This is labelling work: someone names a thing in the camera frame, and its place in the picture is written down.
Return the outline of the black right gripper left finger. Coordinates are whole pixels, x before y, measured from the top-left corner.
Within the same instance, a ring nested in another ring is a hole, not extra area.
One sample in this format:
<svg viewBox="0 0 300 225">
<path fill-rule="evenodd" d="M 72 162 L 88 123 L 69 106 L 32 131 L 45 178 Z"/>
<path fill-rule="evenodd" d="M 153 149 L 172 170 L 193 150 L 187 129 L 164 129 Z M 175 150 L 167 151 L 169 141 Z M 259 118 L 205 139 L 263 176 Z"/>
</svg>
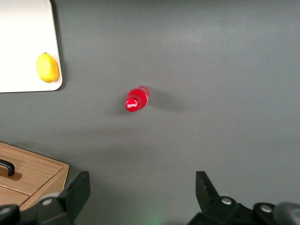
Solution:
<svg viewBox="0 0 300 225">
<path fill-rule="evenodd" d="M 44 196 L 21 211 L 16 204 L 0 207 L 2 225 L 74 225 L 90 197 L 90 174 L 80 172 L 57 196 Z"/>
</svg>

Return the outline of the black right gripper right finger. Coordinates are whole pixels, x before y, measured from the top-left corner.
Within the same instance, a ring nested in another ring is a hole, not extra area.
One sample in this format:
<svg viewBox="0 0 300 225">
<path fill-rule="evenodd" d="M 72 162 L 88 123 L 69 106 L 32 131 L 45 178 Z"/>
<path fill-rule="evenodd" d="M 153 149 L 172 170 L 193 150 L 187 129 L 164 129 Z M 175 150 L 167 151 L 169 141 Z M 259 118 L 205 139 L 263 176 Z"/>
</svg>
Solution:
<svg viewBox="0 0 300 225">
<path fill-rule="evenodd" d="M 190 225 L 276 225 L 275 205 L 256 203 L 251 209 L 228 196 L 220 196 L 204 171 L 195 175 L 195 194 L 201 212 Z"/>
</svg>

